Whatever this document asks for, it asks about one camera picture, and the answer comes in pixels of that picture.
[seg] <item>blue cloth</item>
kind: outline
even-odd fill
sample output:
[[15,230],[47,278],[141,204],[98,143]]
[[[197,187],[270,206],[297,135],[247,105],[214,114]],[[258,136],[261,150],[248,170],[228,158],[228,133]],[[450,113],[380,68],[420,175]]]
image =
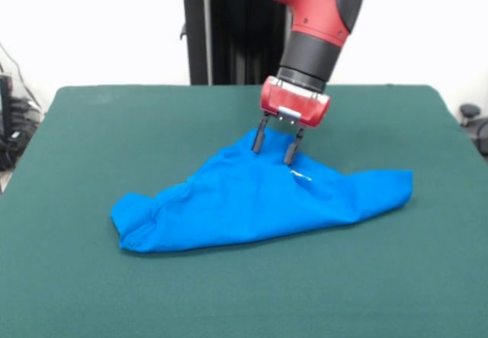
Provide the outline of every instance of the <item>blue cloth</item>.
[[156,197],[130,193],[112,210],[120,248],[169,252],[249,243],[353,224],[399,208],[412,194],[408,170],[342,175],[298,153],[293,137],[268,128],[260,154],[255,131],[210,158],[186,182]]

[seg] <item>fabric fold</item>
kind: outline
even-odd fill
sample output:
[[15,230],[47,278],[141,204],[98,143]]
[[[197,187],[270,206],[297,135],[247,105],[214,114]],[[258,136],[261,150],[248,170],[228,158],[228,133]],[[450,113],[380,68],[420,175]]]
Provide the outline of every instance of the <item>fabric fold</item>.
[[156,197],[128,194],[111,212],[119,246],[139,253],[251,243],[354,224],[404,206],[413,191],[405,169],[352,175],[298,153],[283,164],[293,137],[271,128],[260,154],[255,131],[215,156],[186,182]]

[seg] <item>cable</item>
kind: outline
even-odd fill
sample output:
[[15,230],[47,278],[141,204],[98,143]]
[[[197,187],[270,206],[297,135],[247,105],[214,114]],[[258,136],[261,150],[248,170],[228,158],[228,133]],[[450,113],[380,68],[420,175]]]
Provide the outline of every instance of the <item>cable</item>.
[[14,97],[8,100],[10,134],[5,134],[0,123],[0,172],[15,169],[15,164],[39,127],[41,114],[31,107],[29,101],[28,98]]
[[19,66],[18,62],[16,60],[14,60],[12,58],[12,56],[8,53],[8,51],[5,49],[5,47],[3,46],[2,42],[0,42],[0,48],[3,50],[3,52],[5,53],[5,55],[7,56],[7,58],[12,61],[12,63],[15,65],[15,67],[17,68],[17,73],[18,73],[18,78],[21,80],[21,83],[25,89],[25,91],[29,94],[30,98],[33,100],[34,103],[36,103],[36,105],[39,107],[39,108],[42,108],[39,104],[39,102],[37,101],[36,97],[34,96],[34,94],[32,93],[32,91],[27,87],[25,81],[24,81],[24,77],[22,76],[22,71],[21,71],[21,67]]

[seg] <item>white sticker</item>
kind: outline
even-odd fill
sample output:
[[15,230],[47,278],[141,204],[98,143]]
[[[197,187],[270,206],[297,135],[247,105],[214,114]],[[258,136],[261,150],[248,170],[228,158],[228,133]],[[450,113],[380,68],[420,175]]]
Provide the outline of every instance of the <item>white sticker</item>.
[[308,180],[309,182],[312,182],[312,178],[310,178],[309,176],[306,176],[306,175],[303,175],[303,174],[300,174],[299,172],[295,172],[294,170],[291,170],[292,174],[295,174],[296,176],[299,176],[301,178],[305,178],[306,180]]

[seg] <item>black stand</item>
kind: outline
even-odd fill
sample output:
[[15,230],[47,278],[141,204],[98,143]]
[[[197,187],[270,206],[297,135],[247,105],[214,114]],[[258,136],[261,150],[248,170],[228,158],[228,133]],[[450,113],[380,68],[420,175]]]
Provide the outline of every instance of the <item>black stand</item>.
[[286,7],[272,0],[185,0],[192,85],[261,85],[276,75]]

